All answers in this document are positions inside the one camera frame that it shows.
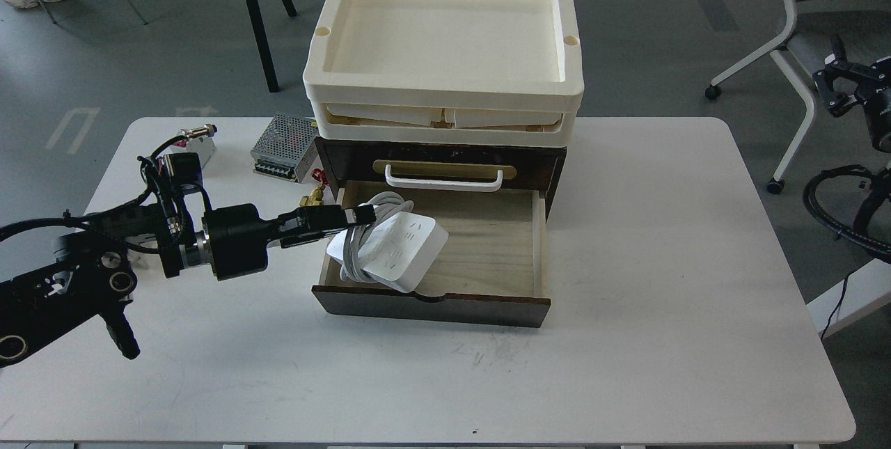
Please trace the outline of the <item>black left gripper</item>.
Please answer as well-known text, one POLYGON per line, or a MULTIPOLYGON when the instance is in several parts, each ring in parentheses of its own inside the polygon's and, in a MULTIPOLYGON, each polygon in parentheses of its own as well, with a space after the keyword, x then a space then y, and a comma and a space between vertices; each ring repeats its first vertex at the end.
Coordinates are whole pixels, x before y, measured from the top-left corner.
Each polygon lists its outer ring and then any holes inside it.
POLYGON ((194 233, 192 243, 182 246, 182 266, 208 264, 220 281, 257 274, 267 268, 265 250, 276 239, 280 238, 280 247, 286 249, 375 221, 373 205, 298 207, 268 221, 259 218, 251 203, 212 209, 203 215, 203 230, 194 233))

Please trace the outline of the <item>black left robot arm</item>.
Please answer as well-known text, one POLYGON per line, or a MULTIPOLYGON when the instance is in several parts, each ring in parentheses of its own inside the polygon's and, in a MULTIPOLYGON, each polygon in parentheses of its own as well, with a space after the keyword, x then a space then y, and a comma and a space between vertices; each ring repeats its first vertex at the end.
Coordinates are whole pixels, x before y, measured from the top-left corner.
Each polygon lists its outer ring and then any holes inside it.
POLYGON ((156 253, 168 278, 209 265, 217 280, 230 280, 264 271, 271 245, 305 245, 375 221, 372 205, 310 205, 265 220, 251 203, 214 209, 204 195, 203 227, 195 230, 184 198, 204 192, 200 157, 166 149, 215 132, 214 125, 185 129, 140 157, 146 188, 131 201, 99 213, 66 213, 2 228, 2 239, 50 226, 72 229, 58 238, 53 264, 2 283, 3 367, 24 361, 95 316, 102 317, 124 357, 136 358, 140 349, 124 315, 137 286, 130 253, 156 253))

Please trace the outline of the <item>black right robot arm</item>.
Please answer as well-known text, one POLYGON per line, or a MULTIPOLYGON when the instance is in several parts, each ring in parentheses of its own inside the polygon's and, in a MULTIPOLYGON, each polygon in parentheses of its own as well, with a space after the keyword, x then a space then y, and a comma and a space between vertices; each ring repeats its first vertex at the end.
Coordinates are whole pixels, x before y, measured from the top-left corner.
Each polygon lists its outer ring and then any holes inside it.
MULTIPOLYGON (((818 94, 828 112, 834 117, 843 116, 853 107, 862 107, 872 148, 879 152, 890 151, 890 87, 889 58, 881 58, 869 65, 852 62, 847 58, 844 43, 834 34, 830 37, 833 52, 824 60, 824 67, 812 75, 818 94)), ((806 183, 803 202, 806 211, 818 223, 827 227, 836 237, 843 237, 865 250, 878 261, 889 262, 888 241, 872 237, 869 225, 882 205, 889 202, 890 171, 885 166, 871 172, 859 164, 840 166, 820 172, 806 183), (860 188, 867 195, 857 208, 852 224, 845 224, 828 213, 818 202, 816 192, 822 182, 839 177, 860 179, 860 188)))

